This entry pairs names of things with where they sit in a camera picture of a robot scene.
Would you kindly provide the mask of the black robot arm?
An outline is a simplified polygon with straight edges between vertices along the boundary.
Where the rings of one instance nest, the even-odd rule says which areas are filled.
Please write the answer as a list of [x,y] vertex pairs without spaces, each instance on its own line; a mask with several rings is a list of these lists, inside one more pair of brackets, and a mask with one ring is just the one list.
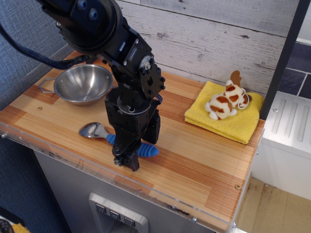
[[114,162],[138,170],[142,140],[158,140],[160,91],[165,89],[151,47],[128,25],[113,0],[43,0],[41,5],[72,48],[110,66],[118,84],[105,100],[116,134]]

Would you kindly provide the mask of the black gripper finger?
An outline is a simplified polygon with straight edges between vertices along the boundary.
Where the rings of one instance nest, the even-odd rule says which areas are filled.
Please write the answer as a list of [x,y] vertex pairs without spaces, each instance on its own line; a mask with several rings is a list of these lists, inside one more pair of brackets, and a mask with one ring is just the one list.
[[159,138],[159,131],[160,131],[160,115],[154,114],[149,122],[147,130],[142,139],[151,144],[156,144]]
[[123,153],[115,156],[114,163],[118,166],[127,166],[131,168],[132,171],[137,171],[139,169],[138,155],[136,152]]

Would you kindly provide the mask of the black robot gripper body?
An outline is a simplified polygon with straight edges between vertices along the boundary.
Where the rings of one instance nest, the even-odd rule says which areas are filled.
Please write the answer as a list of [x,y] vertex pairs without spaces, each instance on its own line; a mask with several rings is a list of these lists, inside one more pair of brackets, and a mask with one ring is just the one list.
[[126,105],[121,100],[118,89],[109,92],[105,99],[109,124],[115,130],[115,142],[112,153],[114,156],[136,152],[142,143],[151,144],[142,139],[154,114],[159,114],[157,107],[161,104],[161,96],[143,101],[137,109]]

